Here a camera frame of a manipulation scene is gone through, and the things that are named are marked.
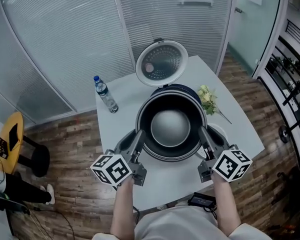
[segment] white shoe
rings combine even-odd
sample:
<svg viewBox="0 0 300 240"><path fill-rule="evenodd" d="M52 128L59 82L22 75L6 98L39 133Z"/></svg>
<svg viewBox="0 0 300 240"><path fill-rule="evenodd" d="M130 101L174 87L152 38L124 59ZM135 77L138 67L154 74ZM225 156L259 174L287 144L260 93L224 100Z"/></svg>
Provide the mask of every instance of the white shoe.
<svg viewBox="0 0 300 240"><path fill-rule="evenodd" d="M53 186L51 184L48 184L48 186L46 186L46 191L51 195L51 201L50 202L46 202L46 205L54 205L56 202L55 199L55 190L53 188Z"/></svg>

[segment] water bottle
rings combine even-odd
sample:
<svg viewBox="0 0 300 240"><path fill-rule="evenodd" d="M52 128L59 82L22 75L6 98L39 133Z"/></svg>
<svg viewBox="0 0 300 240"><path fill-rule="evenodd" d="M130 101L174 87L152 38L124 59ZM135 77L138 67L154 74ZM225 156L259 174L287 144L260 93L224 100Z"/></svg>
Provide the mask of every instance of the water bottle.
<svg viewBox="0 0 300 240"><path fill-rule="evenodd" d="M107 85L101 80L98 75L96 75L93 80L95 84L95 91L99 94L103 103L107 106L111 113L116 113L119 107L112 97Z"/></svg>

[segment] black device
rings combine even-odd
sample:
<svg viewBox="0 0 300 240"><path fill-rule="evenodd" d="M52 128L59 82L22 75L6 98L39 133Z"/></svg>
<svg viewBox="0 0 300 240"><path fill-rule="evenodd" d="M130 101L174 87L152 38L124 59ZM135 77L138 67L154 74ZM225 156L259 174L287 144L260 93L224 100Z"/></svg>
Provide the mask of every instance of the black device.
<svg viewBox="0 0 300 240"><path fill-rule="evenodd" d="M0 157L7 159L8 156L8 144L4 139L0 138Z"/></svg>
<svg viewBox="0 0 300 240"><path fill-rule="evenodd" d="M193 196L188 200L188 205L207 208L213 211L216 209L217 202L213 196L194 192Z"/></svg>
<svg viewBox="0 0 300 240"><path fill-rule="evenodd" d="M9 131L9 149L12 151L15 145L18 143L18 135L17 135L18 124L16 123L11 130Z"/></svg>

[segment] window blinds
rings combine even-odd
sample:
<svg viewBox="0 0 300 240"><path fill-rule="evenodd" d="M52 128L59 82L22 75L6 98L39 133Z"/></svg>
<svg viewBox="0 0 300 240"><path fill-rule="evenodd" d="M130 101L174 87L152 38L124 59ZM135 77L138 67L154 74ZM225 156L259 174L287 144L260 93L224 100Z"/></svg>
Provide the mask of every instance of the window blinds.
<svg viewBox="0 0 300 240"><path fill-rule="evenodd" d="M95 75L134 72L115 0L2 2L29 56L77 111L95 108Z"/></svg>
<svg viewBox="0 0 300 240"><path fill-rule="evenodd" d="M71 111L22 52L5 21L1 8L0 94L34 122ZM9 102L0 95L2 123L15 111Z"/></svg>
<svg viewBox="0 0 300 240"><path fill-rule="evenodd" d="M230 0L185 3L179 0L120 0L135 60L156 38L180 42L217 70L228 27Z"/></svg>

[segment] black pants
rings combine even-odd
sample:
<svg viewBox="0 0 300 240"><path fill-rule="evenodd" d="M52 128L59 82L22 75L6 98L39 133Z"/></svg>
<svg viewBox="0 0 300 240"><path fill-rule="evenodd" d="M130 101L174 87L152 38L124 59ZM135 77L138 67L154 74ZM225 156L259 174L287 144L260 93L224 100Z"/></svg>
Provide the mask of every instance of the black pants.
<svg viewBox="0 0 300 240"><path fill-rule="evenodd" d="M26 201L31 203L46 203L51 201L51 195L31 184L23 181L21 178L11 174L5 174L4 193L13 201Z"/></svg>

